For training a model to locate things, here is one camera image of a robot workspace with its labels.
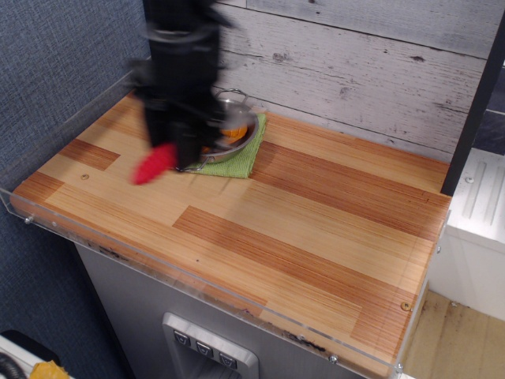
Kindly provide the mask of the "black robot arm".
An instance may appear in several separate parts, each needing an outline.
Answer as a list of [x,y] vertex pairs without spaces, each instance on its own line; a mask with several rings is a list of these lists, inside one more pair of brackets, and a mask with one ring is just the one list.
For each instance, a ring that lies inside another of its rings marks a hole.
[[223,33],[239,42],[245,36],[213,1],[147,1],[144,7],[151,57],[132,63],[132,82],[151,151],[140,166],[181,170],[221,136],[226,113],[212,89],[226,68]]

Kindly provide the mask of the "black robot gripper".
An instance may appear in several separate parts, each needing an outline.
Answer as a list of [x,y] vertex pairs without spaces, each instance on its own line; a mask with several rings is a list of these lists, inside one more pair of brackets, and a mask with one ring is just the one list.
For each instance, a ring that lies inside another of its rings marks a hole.
[[133,61],[133,86],[143,102],[151,146],[174,142],[178,171],[215,145],[224,108],[212,94],[218,80],[220,27],[192,31],[147,27],[151,59]]

